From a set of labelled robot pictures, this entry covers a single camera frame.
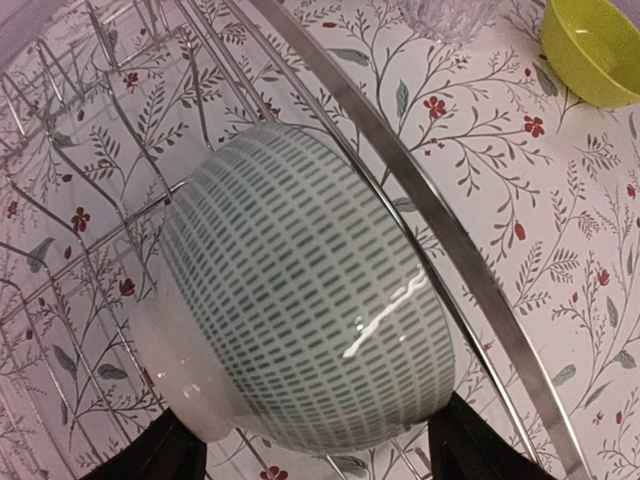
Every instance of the ceramic bowl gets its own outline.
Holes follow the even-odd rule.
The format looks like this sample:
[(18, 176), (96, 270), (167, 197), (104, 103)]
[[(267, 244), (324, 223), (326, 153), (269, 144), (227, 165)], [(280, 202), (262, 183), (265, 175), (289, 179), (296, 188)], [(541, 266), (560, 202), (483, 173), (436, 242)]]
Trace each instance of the ceramic bowl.
[(592, 105), (640, 102), (640, 31), (609, 0), (549, 0), (542, 48), (558, 77)]
[(436, 294), (380, 200), (279, 124), (205, 161), (167, 207), (155, 297), (131, 316), (171, 409), (205, 441), (233, 426), (336, 453), (423, 422), (453, 391)]

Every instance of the crystal glass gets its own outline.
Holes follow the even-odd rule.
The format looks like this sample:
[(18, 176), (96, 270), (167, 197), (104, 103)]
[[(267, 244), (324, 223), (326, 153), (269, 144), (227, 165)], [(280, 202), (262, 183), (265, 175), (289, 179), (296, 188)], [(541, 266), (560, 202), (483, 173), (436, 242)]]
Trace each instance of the crystal glass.
[(494, 15), (502, 0), (400, 0), (407, 24), (446, 43), (467, 43)]

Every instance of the patterned bowl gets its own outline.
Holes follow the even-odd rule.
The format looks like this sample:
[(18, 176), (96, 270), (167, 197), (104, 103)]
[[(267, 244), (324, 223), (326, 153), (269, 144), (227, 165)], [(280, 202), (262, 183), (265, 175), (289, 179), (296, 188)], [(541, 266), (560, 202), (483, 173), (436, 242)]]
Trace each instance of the patterned bowl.
[(232, 426), (290, 449), (387, 441), (453, 391), (438, 299), (380, 200), (333, 151), (268, 124), (167, 209), (159, 290), (131, 317), (143, 362), (204, 441)]

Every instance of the yellow bowl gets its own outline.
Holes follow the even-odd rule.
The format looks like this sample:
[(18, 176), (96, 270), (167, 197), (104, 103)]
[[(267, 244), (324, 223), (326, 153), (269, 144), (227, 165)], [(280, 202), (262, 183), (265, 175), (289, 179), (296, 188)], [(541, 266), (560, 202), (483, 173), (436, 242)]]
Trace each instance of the yellow bowl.
[(592, 105), (640, 102), (640, 31), (609, 0), (549, 0), (542, 48), (558, 77)]

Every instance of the metal wire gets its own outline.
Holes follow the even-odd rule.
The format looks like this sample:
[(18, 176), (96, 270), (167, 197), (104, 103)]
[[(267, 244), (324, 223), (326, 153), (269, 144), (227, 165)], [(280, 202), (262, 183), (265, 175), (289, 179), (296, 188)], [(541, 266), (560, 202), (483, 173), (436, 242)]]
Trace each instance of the metal wire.
[[(254, 5), (256, 5), (258, 9), (263, 13), (263, 15), (265, 15), (266, 10), (271, 9), (269, 12), (269, 15), (265, 15), (265, 17), (267, 17), (267, 19), (270, 22), (274, 23), (274, 18), (276, 18), (281, 23), (280, 27), (282, 26), (282, 24), (286, 23), (284, 22), (284, 20), (287, 20), (286, 18), (284, 18), (283, 20), (282, 17), (277, 17), (278, 15), (283, 15), (283, 13), (282, 13), (281, 7), (277, 4), (276, 0), (252, 0), (252, 1)], [(104, 392), (102, 392), (102, 390), (99, 387), (95, 372), (92, 371), (92, 369), (89, 367), (89, 364), (86, 358), (84, 357), (82, 349), (80, 348), (80, 344), (77, 338), (75, 338), (75, 335), (71, 328), (71, 322), (67, 317), (65, 309), (63, 307), (63, 299), (61, 297), (61, 293), (59, 291), (59, 287), (56, 282), (59, 281), (62, 277), (64, 277), (68, 272), (70, 272), (75, 266), (79, 265), (81, 262), (85, 263), (87, 271), (98, 289), (98, 293), (103, 297), (105, 301), (105, 304), (107, 307), (107, 314), (110, 317), (113, 323), (113, 326), (115, 327), (116, 335), (118, 335), (120, 340), (122, 341), (122, 345), (125, 348), (125, 351), (128, 357), (130, 358), (132, 364), (138, 371), (140, 378), (145, 382), (147, 388), (149, 388), (151, 395), (154, 398), (154, 401), (158, 406), (161, 407), (160, 400), (156, 396), (153, 390), (153, 387), (149, 385), (149, 383), (147, 382), (147, 378), (143, 374), (143, 370), (139, 365), (135, 355), (133, 354), (133, 351), (131, 350), (131, 346), (129, 342), (127, 341), (127, 339), (125, 338), (122, 332), (122, 325), (118, 320), (115, 312), (113, 311), (113, 308), (110, 306), (110, 302), (107, 299), (106, 292), (104, 291), (100, 282), (98, 281), (98, 275), (95, 270), (95, 267), (93, 266), (91, 255), (95, 253), (103, 245), (105, 245), (107, 242), (111, 241), (113, 238), (120, 235), (121, 233), (124, 233), (128, 239), (131, 249), (134, 252), (134, 256), (136, 257), (136, 260), (140, 263), (143, 269), (144, 275), (147, 276), (152, 281), (151, 275), (148, 271), (148, 267), (144, 262), (141, 248), (135, 241), (135, 237), (133, 236), (133, 233), (130, 227), (135, 222), (155, 212), (158, 206), (162, 205), (166, 201), (171, 201), (174, 192), (177, 191), (184, 184), (184, 182), (180, 182), (176, 185), (169, 186), (162, 171), (158, 168), (156, 162), (153, 160), (148, 149), (145, 147), (143, 142), (140, 140), (140, 138), (136, 134), (127, 115), (125, 114), (115, 94), (115, 91), (111, 85), (110, 73), (120, 72), (121, 69), (126, 64), (131, 62), (133, 59), (138, 58), (140, 55), (143, 55), (144, 53), (150, 51), (150, 49), (160, 48), (165, 42), (172, 41), (172, 39), (174, 39), (175, 35), (177, 34), (179, 35), (182, 42), (186, 45), (186, 48), (189, 52), (187, 68), (191, 72), (193, 88), (195, 91), (195, 99), (198, 107), (198, 116), (201, 124), (202, 137), (205, 142), (205, 145), (210, 151), (213, 151), (214, 148), (211, 144), (211, 141), (208, 135), (208, 128), (207, 128), (206, 116), (204, 111), (203, 97), (202, 97), (202, 91), (201, 91), (201, 86), (199, 81), (199, 71), (198, 71), (198, 65), (197, 65), (197, 54), (200, 48), (203, 48), (207, 52), (208, 56), (211, 58), (213, 63), (216, 65), (216, 67), (219, 69), (221, 75), (228, 82), (230, 89), (232, 90), (232, 92), (235, 94), (240, 104), (245, 109), (246, 115), (250, 118), (250, 120), (253, 123), (258, 123), (261, 120), (267, 120), (267, 121), (275, 120), (269, 105), (266, 104), (266, 102), (263, 100), (261, 95), (253, 86), (253, 83), (247, 78), (242, 68), (238, 65), (237, 61), (234, 59), (231, 52), (227, 49), (226, 45), (221, 40), (218, 32), (214, 29), (213, 25), (209, 23), (204, 13), (198, 8), (198, 5), (196, 4), (195, 0), (174, 0), (174, 2), (178, 8), (178, 11), (186, 21), (186, 24), (195, 33), (199, 41), (199, 45), (194, 44), (194, 42), (190, 39), (188, 32), (185, 30), (183, 25), (177, 25), (175, 28), (172, 28), (161, 0), (132, 0), (131, 5), (125, 6), (123, 9), (119, 10), (118, 12), (114, 13), (111, 17), (104, 20), (99, 19), (96, 13), (96, 10), (94, 9), (94, 7), (89, 1), (84, 1), (91, 25), (93, 26), (93, 29), (94, 29), (95, 37), (97, 38), (98, 44), (104, 54), (107, 64), (109, 65), (109, 70), (103, 72), (102, 78), (99, 79), (98, 81), (100, 81), (105, 87), (107, 95), (118, 115), (119, 120), (126, 127), (126, 130), (131, 135), (136, 145), (139, 147), (140, 155), (146, 161), (148, 166), (152, 169), (154, 175), (156, 176), (158, 182), (162, 186), (162, 189), (164, 192), (164, 194), (160, 198), (154, 200), (153, 202), (151, 202), (151, 204), (141, 208), (140, 210), (138, 210), (137, 212), (133, 213), (128, 217), (125, 217), (118, 203), (114, 199), (112, 199), (98, 184), (92, 181), (82, 171), (82, 169), (68, 155), (66, 155), (66, 153), (64, 153), (60, 148), (57, 147), (55, 142), (55, 137), (50, 131), (51, 125), (53, 124), (52, 122), (54, 121), (55, 117), (59, 115), (62, 111), (66, 111), (74, 103), (78, 101), (84, 102), (86, 98), (86, 92), (90, 88), (93, 88), (95, 86), (95, 84), (84, 85), (80, 80), (81, 77), (79, 73), (75, 48), (72, 47), (70, 52), (71, 52), (72, 64), (75, 70), (76, 77), (78, 79), (77, 83), (74, 83), (71, 77), (62, 68), (62, 65), (60, 62), (60, 58), (62, 58), (61, 56), (56, 56), (54, 52), (51, 50), (51, 48), (43, 40), (37, 40), (35, 42), (35, 47), (38, 52), (40, 62), (42, 64), (42, 72), (41, 72), (42, 79), (46, 81), (46, 84), (48, 84), (52, 88), (53, 93), (61, 106), (61, 108), (57, 112), (48, 114), (45, 117), (41, 115), (38, 109), (34, 109), (34, 106), (28, 100), (24, 90), (21, 89), (10, 76), (8, 76), (6, 73), (0, 72), (0, 91), (5, 95), (9, 112), (11, 114), (11, 117), (14, 120), (14, 123), (16, 125), (17, 131), (20, 137), (19, 146), (12, 147), (4, 140), (1, 141), (1, 144), (3, 145), (3, 147), (8, 151), (8, 153), (6, 153), (4, 156), (5, 165), (6, 165), (6, 162), (8, 162), (10, 159), (19, 155), (22, 148), (26, 144), (28, 144), (32, 138), (34, 138), (36, 135), (44, 131), (56, 155), (63, 162), (65, 162), (80, 178), (82, 178), (83, 181), (88, 183), (90, 187), (93, 190), (95, 190), (95, 192), (99, 196), (103, 197), (111, 205), (111, 207), (114, 209), (119, 219), (118, 226), (110, 229), (105, 235), (103, 235), (100, 239), (95, 241), (92, 245), (87, 246), (85, 245), (80, 235), (74, 232), (73, 229), (66, 222), (60, 219), (52, 211), (48, 210), (40, 202), (33, 199), (25, 191), (20, 189), (20, 187), (17, 186), (17, 184), (13, 181), (12, 178), (8, 179), (8, 182), (11, 188), (21, 198), (25, 199), (37, 210), (47, 215), (51, 220), (60, 224), (67, 231), (70, 231), (77, 238), (78, 243), (80, 244), (80, 247), (81, 247), (82, 253), (75, 259), (71, 260), (60, 272), (57, 272), (54, 275), (49, 270), (48, 265), (41, 259), (38, 259), (33, 255), (26, 253), (19, 248), (16, 248), (15, 246), (9, 245), (8, 243), (0, 242), (0, 248), (7, 249), (15, 255), (21, 256), (23, 258), (28, 258), (34, 262), (37, 262), (39, 265), (41, 265), (42, 269), (44, 270), (48, 278), (48, 282), (46, 285), (42, 285), (36, 288), (34, 292), (32, 292), (30, 295), (26, 297), (25, 295), (23, 295), (23, 292), (20, 289), (20, 287), (14, 284), (13, 282), (7, 279), (0, 278), (0, 283), (17, 289), (17, 291), (19, 292), (19, 297), (21, 299), (20, 304), (8, 313), (6, 319), (13, 318), (15, 315), (19, 314), (22, 311), (25, 312), (27, 322), (30, 325), (30, 328), (34, 332), (36, 343), (38, 345), (38, 348), (41, 350), (41, 352), (44, 355), (48, 373), (52, 378), (52, 381), (56, 387), (56, 390), (60, 395), (60, 398), (62, 399), (62, 402), (66, 405), (68, 411), (72, 414), (73, 421), (75, 422), (75, 424), (78, 425), (78, 429), (86, 439), (87, 444), (89, 445), (93, 455), (100, 461), (105, 461), (107, 459), (103, 458), (100, 454), (98, 454), (98, 451), (95, 445), (92, 443), (91, 439), (89, 438), (83, 423), (79, 418), (75, 416), (73, 409), (71, 408), (71, 405), (69, 404), (67, 398), (65, 397), (61, 384), (58, 381), (54, 373), (54, 370), (52, 368), (52, 365), (50, 364), (49, 359), (46, 355), (46, 349), (42, 344), (42, 340), (36, 329), (34, 320), (29, 313), (28, 305), (31, 301), (33, 301), (35, 298), (41, 295), (45, 290), (51, 289), (54, 299), (56, 301), (56, 304), (58, 305), (58, 309), (61, 312), (60, 318), (63, 324), (65, 325), (65, 328), (69, 332), (69, 337), (72, 343), (74, 344), (74, 348), (76, 349), (79, 355), (79, 358), (81, 363), (83, 364), (83, 367), (87, 371), (91, 384), (96, 390), (96, 393), (99, 396), (101, 396), (101, 398), (103, 399), (105, 403), (105, 407), (109, 411), (110, 418), (112, 419), (112, 421), (114, 421), (116, 425), (118, 425), (123, 438), (129, 441), (130, 440), (129, 434), (124, 429), (124, 426), (120, 423), (115, 412), (111, 409), (111, 406), (109, 405), (107, 399), (104, 397)], [(533, 442), (531, 441), (531, 438), (529, 437), (527, 430), (524, 427), (522, 419), (518, 415), (517, 410), (513, 404), (513, 401), (509, 397), (506, 387), (501, 382), (497, 372), (495, 371), (495, 368), (491, 363), (491, 360), (489, 359), (486, 352), (484, 352), (479, 338), (471, 328), (466, 317), (462, 314), (460, 306), (457, 304), (456, 300), (451, 295), (449, 289), (440, 278), (438, 272), (433, 267), (431, 261), (426, 256), (424, 250), (422, 249), (422, 247), (420, 246), (416, 238), (413, 236), (410, 228), (408, 227), (408, 225), (406, 224), (402, 216), (396, 211), (391, 200), (387, 197), (386, 193), (382, 190), (382, 188), (378, 186), (375, 178), (369, 171), (366, 164), (360, 159), (357, 152), (354, 150), (353, 146), (351, 145), (350, 141), (337, 128), (337, 126), (334, 124), (334, 122), (331, 120), (331, 118), (327, 115), (327, 113), (324, 111), (322, 106), (316, 100), (314, 95), (300, 80), (297, 74), (291, 69), (291, 67), (287, 64), (284, 58), (282, 58), (278, 54), (278, 52), (273, 48), (271, 43), (263, 35), (260, 29), (256, 27), (256, 25), (251, 21), (251, 19), (245, 14), (245, 12), (237, 5), (235, 0), (224, 0), (224, 3), (227, 5), (227, 7), (233, 13), (233, 15), (237, 18), (237, 20), (246, 28), (246, 30), (249, 32), (252, 38), (257, 42), (257, 44), (261, 47), (264, 53), (269, 57), (269, 59), (274, 62), (274, 64), (278, 67), (279, 71), (282, 72), (284, 77), (291, 83), (291, 85), (300, 95), (300, 98), (304, 100), (304, 102), (306, 103), (310, 111), (323, 124), (327, 132), (333, 137), (333, 139), (336, 141), (338, 146), (344, 152), (344, 154), (346, 155), (346, 157), (349, 159), (352, 166), (354, 167), (354, 170), (370, 186), (370, 188), (374, 191), (374, 193), (378, 195), (378, 197), (381, 199), (385, 208), (393, 216), (399, 228), (402, 229), (408, 241), (411, 243), (412, 247), (415, 249), (418, 255), (418, 258), (423, 264), (425, 271), (429, 275), (431, 282), (436, 287), (436, 290), (439, 296), (443, 300), (445, 306), (451, 312), (458, 328), (460, 329), (463, 336), (469, 343), (474, 354), (477, 356), (480, 364), (483, 366), (483, 368), (487, 372), (487, 375), (491, 381), (491, 384), (496, 389), (497, 395), (501, 400), (503, 406), (505, 407), (505, 410), (514, 425), (515, 430), (520, 440), (522, 441), (526, 452), (532, 459), (539, 461)], [(140, 18), (142, 25), (150, 32), (152, 41), (151, 41), (151, 44), (147, 43), (137, 51), (130, 54), (124, 60), (118, 61), (113, 43), (111, 41), (111, 37), (107, 29), (105, 28), (105, 25), (108, 25), (111, 21), (113, 21), (118, 16), (122, 15), (124, 12), (126, 12), (130, 8), (135, 9), (138, 17)], [(161, 25), (162, 30), (164, 31), (164, 34), (160, 33), (160, 29), (158, 28), (158, 25), (157, 25), (158, 21)], [(72, 92), (70, 95), (65, 95), (64, 88), (61, 88), (60, 85), (56, 82), (56, 78), (55, 78), (56, 73), (62, 76), (62, 79), (64, 81), (63, 85), (66, 85), (70, 88)], [(351, 88), (351, 87), (348, 84), (346, 84), (344, 88)], [(34, 116), (40, 120), (40, 122), (37, 123), (36, 127), (32, 128), (31, 131), (28, 131), (27, 125), (25, 125), (21, 120), (19, 103), (17, 102), (18, 99), (24, 102), (24, 104), (30, 111), (34, 110), (35, 111)], [(5, 344), (7, 344), (8, 337), (6, 336), (6, 333), (3, 328), (0, 328), (0, 338)], [(11, 353), (11, 360), (14, 363), (16, 361), (15, 358), (13, 357), (13, 353)], [(29, 395), (29, 392), (25, 385), (19, 384), (18, 386), (20, 386), (22, 390), (25, 390), (27, 392), (27, 395)], [(0, 391), (0, 401), (3, 401), (3, 395), (1, 391)], [(34, 410), (34, 413), (36, 414), (36, 419), (38, 420), (39, 423), (42, 423), (45, 426), (45, 428), (47, 428), (46, 423), (42, 422), (42, 419), (40, 418), (39, 412), (37, 411), (38, 409), (37, 409), (36, 403), (32, 398), (32, 396), (29, 396), (29, 401), (32, 406), (32, 409)], [(252, 455), (256, 458), (260, 466), (264, 469), (267, 476), (272, 477), (273, 475), (271, 475), (267, 463), (261, 457), (259, 452), (253, 447), (251, 442), (247, 439), (244, 432), (238, 429), (237, 433), (240, 435), (242, 440), (247, 444), (248, 449), (251, 451)], [(57, 440), (51, 435), (51, 432), (48, 429), (47, 429), (47, 434), (49, 435), (50, 440), (53, 443), (54, 447), (56, 448), (56, 451), (60, 456), (60, 458), (62, 459), (65, 467), (67, 468), (69, 473), (72, 476), (74, 476), (72, 468), (67, 463), (66, 457), (64, 457), (64, 454), (60, 450), (61, 447), (58, 445)], [(398, 442), (394, 441), (393, 446), (398, 450), (398, 454), (400, 455), (400, 458), (407, 465), (410, 472), (416, 479), (424, 480), (425, 478), (430, 478), (430, 475), (428, 473), (425, 476), (420, 475), (418, 469), (413, 464), (412, 460), (409, 458), (407, 453), (403, 450), (401, 445), (398, 444)], [(7, 467), (10, 470), (12, 470), (12, 473), (15, 475), (15, 466), (11, 463), (11, 459), (6, 455), (6, 452), (2, 451), (1, 449), (0, 449), (0, 458), (4, 460)], [(340, 468), (338, 467), (334, 459), (332, 459), (330, 456), (327, 456), (326, 461), (331, 466), (331, 468), (335, 471), (338, 478), (340, 478), (341, 480), (346, 480), (347, 477), (345, 473), (340, 470)], [(578, 474), (572, 478), (582, 479), (583, 477), (579, 476), (579, 473), (580, 472), (578, 472)], [(207, 478), (211, 480), (211, 476), (208, 473), (207, 473)]]

